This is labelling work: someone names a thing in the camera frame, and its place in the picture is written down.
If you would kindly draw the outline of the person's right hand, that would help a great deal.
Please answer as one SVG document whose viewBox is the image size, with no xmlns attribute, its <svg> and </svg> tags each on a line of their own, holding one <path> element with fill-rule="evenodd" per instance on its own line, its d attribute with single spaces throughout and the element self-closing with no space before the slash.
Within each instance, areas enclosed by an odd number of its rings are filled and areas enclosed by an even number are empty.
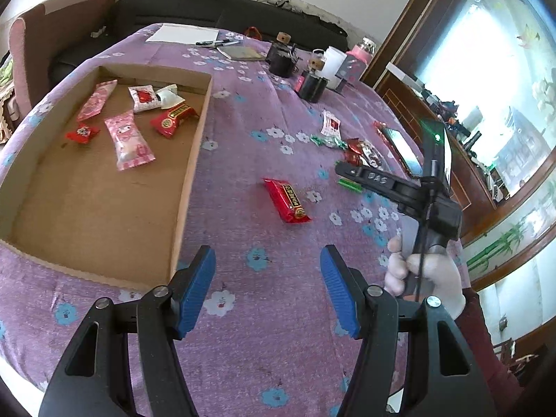
<svg viewBox="0 0 556 417">
<path fill-rule="evenodd" d="M 457 319 L 466 307 L 466 299 L 459 270 L 448 254 L 430 253 L 423 258 L 419 270 L 420 255 L 404 258 L 402 241 L 395 236 L 388 241 L 390 256 L 384 277 L 384 289 L 392 296 L 401 296 L 409 273 L 433 283 L 433 295 L 437 296 L 452 319 Z"/>
</svg>

